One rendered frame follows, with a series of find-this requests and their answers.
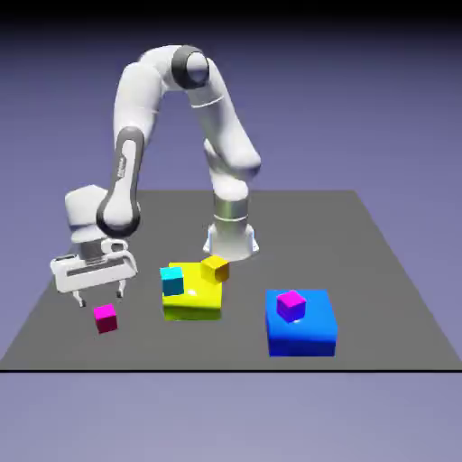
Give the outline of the small orange cube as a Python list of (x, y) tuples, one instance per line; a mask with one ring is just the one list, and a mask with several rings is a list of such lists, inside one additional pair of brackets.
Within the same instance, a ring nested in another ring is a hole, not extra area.
[(201, 277), (210, 283), (222, 283), (229, 278), (229, 261), (212, 254), (200, 262)]

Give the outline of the small cyan cube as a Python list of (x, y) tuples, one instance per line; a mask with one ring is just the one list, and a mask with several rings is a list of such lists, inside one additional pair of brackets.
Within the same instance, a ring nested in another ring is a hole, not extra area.
[(163, 296), (176, 296), (184, 292), (184, 278), (180, 266), (162, 267), (160, 276)]

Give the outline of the large yellow box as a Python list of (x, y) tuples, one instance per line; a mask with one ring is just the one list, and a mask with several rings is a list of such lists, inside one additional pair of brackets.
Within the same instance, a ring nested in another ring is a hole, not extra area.
[(164, 319), (169, 321), (221, 319), (222, 284), (210, 283), (203, 279), (200, 263), (169, 263), (169, 266), (182, 268), (184, 292), (176, 296), (162, 295)]

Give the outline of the large blue box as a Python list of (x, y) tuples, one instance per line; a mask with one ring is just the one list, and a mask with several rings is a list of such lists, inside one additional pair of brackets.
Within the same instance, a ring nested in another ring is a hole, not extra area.
[(326, 290), (293, 290), (306, 299), (305, 316), (287, 323), (276, 311), (276, 298), (286, 290), (267, 290), (265, 323), (270, 356), (334, 356), (337, 321)]

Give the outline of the small magenta cube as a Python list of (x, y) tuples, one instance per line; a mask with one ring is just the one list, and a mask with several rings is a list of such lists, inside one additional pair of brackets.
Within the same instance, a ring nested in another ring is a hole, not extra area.
[(302, 319), (306, 313), (306, 299), (297, 291), (286, 291), (276, 298), (276, 311), (287, 323)]

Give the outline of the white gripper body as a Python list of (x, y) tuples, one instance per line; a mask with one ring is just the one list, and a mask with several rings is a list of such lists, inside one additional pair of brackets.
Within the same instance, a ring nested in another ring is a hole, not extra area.
[(135, 259), (129, 251), (104, 254), (86, 261), (77, 254), (67, 254), (50, 263), (58, 292), (82, 291), (99, 285), (126, 281), (138, 273)]

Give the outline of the small pink cube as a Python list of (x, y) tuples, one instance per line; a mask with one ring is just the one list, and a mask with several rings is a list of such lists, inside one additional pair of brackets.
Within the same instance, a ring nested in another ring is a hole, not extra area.
[(99, 334), (118, 329), (116, 310), (112, 304), (95, 307), (93, 313)]

